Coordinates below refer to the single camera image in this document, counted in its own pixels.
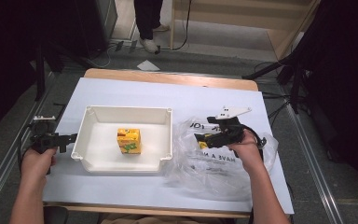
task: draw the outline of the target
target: plastic bag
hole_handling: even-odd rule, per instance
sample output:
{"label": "plastic bag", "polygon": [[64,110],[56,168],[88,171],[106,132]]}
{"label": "plastic bag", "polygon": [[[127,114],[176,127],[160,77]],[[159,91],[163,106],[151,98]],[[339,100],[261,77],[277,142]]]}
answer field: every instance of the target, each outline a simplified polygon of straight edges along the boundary
{"label": "plastic bag", "polygon": [[[197,196],[216,200],[240,201],[251,196],[250,178],[227,147],[201,149],[195,133],[219,133],[217,124],[206,119],[189,119],[173,126],[173,157],[165,176],[177,181]],[[267,143],[263,147],[264,163],[271,170],[278,141],[268,133],[259,133]]]}

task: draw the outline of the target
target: yellow juice box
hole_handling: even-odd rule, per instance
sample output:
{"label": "yellow juice box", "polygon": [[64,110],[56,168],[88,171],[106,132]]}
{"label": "yellow juice box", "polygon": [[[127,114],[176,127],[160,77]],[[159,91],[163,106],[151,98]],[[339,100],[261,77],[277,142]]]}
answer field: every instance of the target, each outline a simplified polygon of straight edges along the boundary
{"label": "yellow juice box", "polygon": [[139,129],[117,130],[117,142],[123,154],[141,154],[141,132]]}

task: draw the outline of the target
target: label on box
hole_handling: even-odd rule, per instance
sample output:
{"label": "label on box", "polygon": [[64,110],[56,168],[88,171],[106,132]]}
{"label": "label on box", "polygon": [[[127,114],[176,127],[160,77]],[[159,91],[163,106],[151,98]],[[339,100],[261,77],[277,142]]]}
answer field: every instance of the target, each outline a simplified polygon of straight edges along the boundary
{"label": "label on box", "polygon": [[117,142],[123,154],[141,154],[141,132],[139,129],[118,129]]}

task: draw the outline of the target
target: black cable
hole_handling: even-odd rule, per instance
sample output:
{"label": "black cable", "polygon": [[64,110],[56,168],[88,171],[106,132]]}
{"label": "black cable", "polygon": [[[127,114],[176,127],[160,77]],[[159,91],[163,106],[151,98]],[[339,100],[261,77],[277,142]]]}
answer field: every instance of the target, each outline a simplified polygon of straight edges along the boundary
{"label": "black cable", "polygon": [[266,64],[266,63],[270,63],[270,62],[258,63],[258,64],[254,67],[254,71],[255,71],[255,69],[256,69],[258,66],[260,66],[261,64]]}
{"label": "black cable", "polygon": [[278,117],[279,113],[280,113],[287,105],[289,105],[289,104],[290,104],[290,102],[287,101],[287,102],[285,102],[285,103],[280,107],[280,109],[278,110],[278,112],[276,113],[274,119],[273,119],[272,122],[271,122],[271,128],[274,126],[275,119]]}
{"label": "black cable", "polygon": [[269,91],[262,91],[261,93],[263,94],[263,99],[280,99],[280,98],[289,99],[290,98],[290,95],[281,95],[279,93],[274,93]]}
{"label": "black cable", "polygon": [[63,112],[65,111],[65,109],[67,107],[67,104],[53,103],[53,105],[60,105],[62,107],[61,110],[60,110],[60,113],[58,114],[58,116],[56,118],[56,122],[59,123],[61,118],[62,118]]}
{"label": "black cable", "polygon": [[188,21],[190,19],[190,11],[191,11],[191,3],[192,3],[192,0],[190,0],[188,2],[188,10],[187,10],[187,19],[186,19],[186,38],[185,38],[185,41],[183,42],[182,46],[179,47],[179,48],[176,48],[176,49],[169,49],[169,50],[179,50],[181,49],[187,42],[187,38],[188,38]]}
{"label": "black cable", "polygon": [[[291,95],[263,96],[263,99],[270,100],[270,99],[282,99],[283,98],[283,99],[290,100],[290,96]],[[301,99],[299,101],[300,103],[305,103],[306,102],[306,97],[305,96],[298,96],[298,98]]]}
{"label": "black cable", "polygon": [[[287,188],[289,189],[289,193],[290,193],[290,195],[292,196],[292,200],[295,200],[295,199],[296,199],[295,193],[294,193],[294,191],[293,191],[293,189],[292,189],[292,186],[290,186],[290,184],[289,184],[287,181],[286,181],[286,186],[287,186]],[[295,224],[295,220],[294,220],[293,215],[290,215],[290,216],[289,216],[289,219],[290,219],[290,223]]]}
{"label": "black cable", "polygon": [[260,138],[260,136],[258,136],[257,132],[255,132],[255,130],[253,130],[251,127],[248,127],[244,124],[241,125],[241,127],[243,129],[246,129],[248,130],[249,132],[251,132],[254,136],[255,136],[255,139],[256,139],[256,144],[258,147],[263,147],[264,146],[264,141]]}
{"label": "black cable", "polygon": [[289,101],[285,101],[280,107],[278,107],[278,109],[272,111],[269,115],[268,115],[268,119],[271,119],[272,117],[274,117],[276,114],[278,114],[285,106],[287,106],[288,104],[290,104]]}
{"label": "black cable", "polygon": [[251,215],[249,216],[248,224],[253,224],[255,219],[255,211],[252,207]]}

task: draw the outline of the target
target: white sneaker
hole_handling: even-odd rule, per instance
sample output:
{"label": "white sneaker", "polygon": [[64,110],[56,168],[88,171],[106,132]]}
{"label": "white sneaker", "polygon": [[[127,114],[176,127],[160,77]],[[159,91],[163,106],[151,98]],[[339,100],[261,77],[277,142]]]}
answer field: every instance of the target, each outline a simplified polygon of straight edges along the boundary
{"label": "white sneaker", "polygon": [[139,42],[144,46],[145,50],[150,53],[158,54],[158,47],[153,40],[139,38]]}
{"label": "white sneaker", "polygon": [[169,30],[170,30],[170,25],[161,24],[158,28],[153,29],[153,32],[164,32],[164,31],[169,31]]}

